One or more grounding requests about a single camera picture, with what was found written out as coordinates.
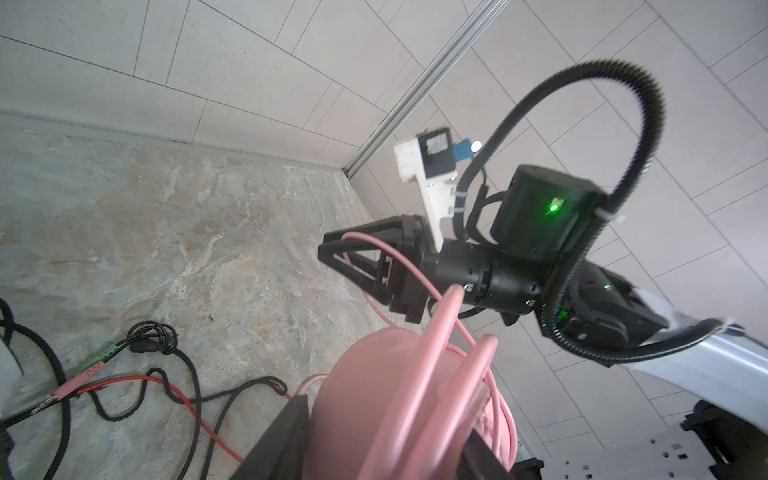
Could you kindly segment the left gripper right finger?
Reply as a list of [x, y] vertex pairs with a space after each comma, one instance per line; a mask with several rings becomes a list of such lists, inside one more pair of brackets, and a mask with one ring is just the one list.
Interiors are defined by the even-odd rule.
[[460, 480], [508, 480], [514, 476], [502, 466], [481, 435], [472, 430], [460, 456]]

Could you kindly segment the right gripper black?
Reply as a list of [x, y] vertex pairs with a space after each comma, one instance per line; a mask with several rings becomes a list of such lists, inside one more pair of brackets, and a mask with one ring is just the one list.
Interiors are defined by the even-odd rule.
[[343, 236], [357, 232], [371, 236], [399, 252], [424, 276], [437, 255], [427, 218], [399, 215], [326, 233], [318, 247], [318, 260], [341, 274], [392, 313], [408, 323], [420, 324], [431, 295], [409, 267], [387, 250], [358, 238]]

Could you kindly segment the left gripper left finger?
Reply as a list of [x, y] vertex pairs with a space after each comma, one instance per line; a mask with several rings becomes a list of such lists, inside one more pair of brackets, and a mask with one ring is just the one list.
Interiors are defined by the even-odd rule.
[[294, 395], [230, 479], [301, 479], [309, 419], [308, 397]]

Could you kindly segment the pink headphones with cable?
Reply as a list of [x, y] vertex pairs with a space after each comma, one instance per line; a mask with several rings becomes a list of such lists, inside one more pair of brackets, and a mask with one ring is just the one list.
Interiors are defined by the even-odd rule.
[[436, 310], [422, 334], [391, 325], [367, 335], [316, 378], [315, 398], [293, 394], [309, 402], [301, 479], [460, 479], [472, 430], [513, 475], [516, 426], [490, 369], [498, 341], [453, 345], [465, 288], [423, 285]]

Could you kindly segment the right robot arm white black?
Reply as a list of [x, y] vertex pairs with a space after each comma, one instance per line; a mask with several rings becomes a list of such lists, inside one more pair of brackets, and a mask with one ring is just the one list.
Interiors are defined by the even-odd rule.
[[[517, 167], [508, 188], [471, 184], [521, 120], [576, 83], [608, 80], [629, 89], [641, 112], [631, 161], [611, 191], [546, 167]], [[451, 285], [465, 291], [469, 315], [499, 313], [507, 325], [534, 314], [561, 349], [606, 367], [636, 367], [759, 429], [767, 426], [767, 348], [726, 319], [679, 314], [629, 280], [587, 260], [648, 171], [665, 124], [657, 80], [616, 59], [568, 67], [534, 87], [504, 118], [462, 174], [449, 166], [450, 133], [438, 129], [401, 143], [396, 159], [416, 181], [425, 212], [327, 233], [321, 262], [391, 311], [418, 322]]]

